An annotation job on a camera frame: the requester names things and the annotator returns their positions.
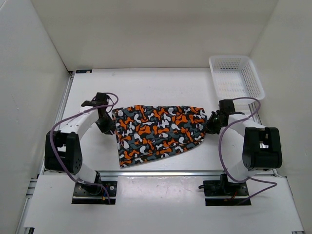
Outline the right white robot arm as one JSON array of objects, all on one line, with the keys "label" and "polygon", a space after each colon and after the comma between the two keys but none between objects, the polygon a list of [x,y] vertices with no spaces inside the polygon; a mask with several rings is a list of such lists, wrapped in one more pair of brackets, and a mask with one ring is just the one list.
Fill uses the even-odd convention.
[{"label": "right white robot arm", "polygon": [[[218,154],[223,173],[219,181],[203,184],[207,196],[238,195],[241,186],[262,171],[278,169],[282,165],[282,150],[279,130],[253,121],[261,106],[249,116],[235,109],[236,99],[219,101],[219,110],[212,112],[206,125],[206,133],[219,134]],[[227,167],[222,154],[222,141],[228,129],[240,134],[243,139],[242,159]]]}]

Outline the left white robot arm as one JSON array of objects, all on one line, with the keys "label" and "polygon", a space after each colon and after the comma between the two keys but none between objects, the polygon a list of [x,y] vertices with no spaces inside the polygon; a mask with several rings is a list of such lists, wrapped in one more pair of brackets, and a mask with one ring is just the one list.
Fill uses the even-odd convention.
[{"label": "left white robot arm", "polygon": [[113,93],[98,92],[92,100],[84,101],[77,114],[56,123],[45,140],[44,167],[64,172],[91,195],[108,196],[100,173],[83,163],[80,140],[95,124],[101,133],[113,135],[115,124],[107,111],[114,107]]}]

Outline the orange camouflage shorts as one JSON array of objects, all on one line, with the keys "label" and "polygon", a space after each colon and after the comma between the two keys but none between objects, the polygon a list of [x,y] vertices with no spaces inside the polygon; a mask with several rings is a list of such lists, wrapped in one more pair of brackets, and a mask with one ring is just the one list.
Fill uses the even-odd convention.
[{"label": "orange camouflage shorts", "polygon": [[208,117],[192,106],[134,105],[112,110],[121,168],[185,153],[205,138]]}]

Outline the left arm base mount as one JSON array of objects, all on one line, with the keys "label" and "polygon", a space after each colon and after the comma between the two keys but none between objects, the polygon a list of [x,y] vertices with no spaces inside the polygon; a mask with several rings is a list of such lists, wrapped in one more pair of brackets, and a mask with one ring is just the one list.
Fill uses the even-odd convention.
[{"label": "left arm base mount", "polygon": [[102,180],[102,186],[90,186],[76,183],[72,204],[115,205],[117,197],[117,181]]}]

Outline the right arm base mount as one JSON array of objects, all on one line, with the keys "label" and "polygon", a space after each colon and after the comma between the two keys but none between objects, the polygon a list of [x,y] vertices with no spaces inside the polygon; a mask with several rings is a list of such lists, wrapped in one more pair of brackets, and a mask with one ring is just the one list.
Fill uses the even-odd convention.
[{"label": "right arm base mount", "polygon": [[251,206],[246,182],[231,183],[221,180],[205,180],[198,187],[203,190],[206,206]]}]

